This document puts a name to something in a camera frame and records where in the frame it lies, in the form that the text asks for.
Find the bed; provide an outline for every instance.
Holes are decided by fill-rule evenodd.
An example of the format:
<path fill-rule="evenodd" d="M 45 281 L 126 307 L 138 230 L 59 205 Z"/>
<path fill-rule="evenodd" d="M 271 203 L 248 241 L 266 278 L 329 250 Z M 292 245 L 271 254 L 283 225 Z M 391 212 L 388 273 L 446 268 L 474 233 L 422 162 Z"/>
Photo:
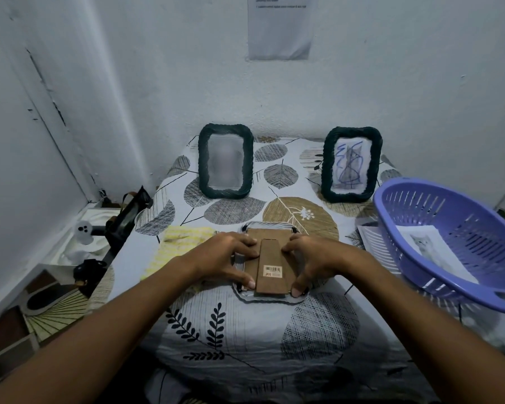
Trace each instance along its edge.
<path fill-rule="evenodd" d="M 161 183 L 151 214 L 138 219 L 94 292 L 91 309 L 139 282 L 170 225 L 239 231 L 249 221 L 285 221 L 310 235 L 363 247 L 356 227 L 374 224 L 374 207 L 371 201 L 324 201 L 322 161 L 323 141 L 255 137 L 249 196 L 212 200 L 198 188 L 195 137 Z M 396 176 L 382 155 L 377 188 Z M 505 315 L 431 300 L 505 353 Z M 228 401 L 437 400 L 379 313 L 341 276 L 295 305 L 245 303 L 230 284 L 184 293 L 142 346 L 173 374 Z"/>

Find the barcode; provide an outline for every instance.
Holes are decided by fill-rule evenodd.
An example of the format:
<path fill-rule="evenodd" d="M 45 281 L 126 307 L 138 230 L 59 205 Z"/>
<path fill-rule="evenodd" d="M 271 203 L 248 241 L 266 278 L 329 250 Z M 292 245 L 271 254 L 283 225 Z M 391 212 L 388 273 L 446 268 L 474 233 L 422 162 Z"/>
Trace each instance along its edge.
<path fill-rule="evenodd" d="M 274 265 L 264 265 L 263 275 L 271 278 L 282 278 L 283 267 L 277 267 Z"/>

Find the hand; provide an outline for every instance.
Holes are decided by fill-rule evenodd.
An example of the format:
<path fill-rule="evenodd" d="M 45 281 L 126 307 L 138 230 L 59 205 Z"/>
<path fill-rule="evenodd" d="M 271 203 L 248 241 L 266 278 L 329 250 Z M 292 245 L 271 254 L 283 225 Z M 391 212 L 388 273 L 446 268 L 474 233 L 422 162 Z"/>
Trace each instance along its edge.
<path fill-rule="evenodd" d="M 257 258 L 258 252 L 249 248 L 254 244 L 256 239 L 247 234 L 218 233 L 178 258 L 193 268 L 195 280 L 222 277 L 255 289 L 253 278 L 230 264 L 234 253 L 245 255 L 246 258 Z"/>
<path fill-rule="evenodd" d="M 322 237 L 294 234 L 282 247 L 283 252 L 299 250 L 305 257 L 305 269 L 292 285 L 292 296 L 297 298 L 315 279 L 335 275 L 351 275 L 355 269 L 378 264 L 368 252 L 352 245 Z"/>

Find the yellow cloth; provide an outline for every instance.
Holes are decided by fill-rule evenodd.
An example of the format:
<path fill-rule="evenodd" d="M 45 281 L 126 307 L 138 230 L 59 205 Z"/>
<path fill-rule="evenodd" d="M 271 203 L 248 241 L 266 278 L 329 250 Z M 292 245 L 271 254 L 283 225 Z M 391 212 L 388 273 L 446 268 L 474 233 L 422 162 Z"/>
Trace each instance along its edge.
<path fill-rule="evenodd" d="M 170 226 L 165 230 L 164 234 L 165 237 L 162 239 L 161 244 L 159 244 L 157 253 L 144 271 L 141 279 L 146 279 L 152 273 L 160 270 L 161 267 L 166 265 L 175 256 L 183 255 L 198 244 L 202 244 L 213 237 L 215 230 L 208 227 L 186 228 Z"/>

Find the white wall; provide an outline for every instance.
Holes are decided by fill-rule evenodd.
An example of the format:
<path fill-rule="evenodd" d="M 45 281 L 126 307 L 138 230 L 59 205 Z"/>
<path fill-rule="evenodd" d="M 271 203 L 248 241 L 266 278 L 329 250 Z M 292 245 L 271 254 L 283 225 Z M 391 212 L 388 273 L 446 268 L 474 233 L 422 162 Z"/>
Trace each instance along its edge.
<path fill-rule="evenodd" d="M 0 42 L 0 301 L 86 203 Z"/>
<path fill-rule="evenodd" d="M 210 121 L 370 125 L 403 173 L 491 205 L 505 193 L 505 0 L 320 0 L 299 62 L 247 62 L 246 0 L 9 4 L 114 198 L 158 184 Z"/>

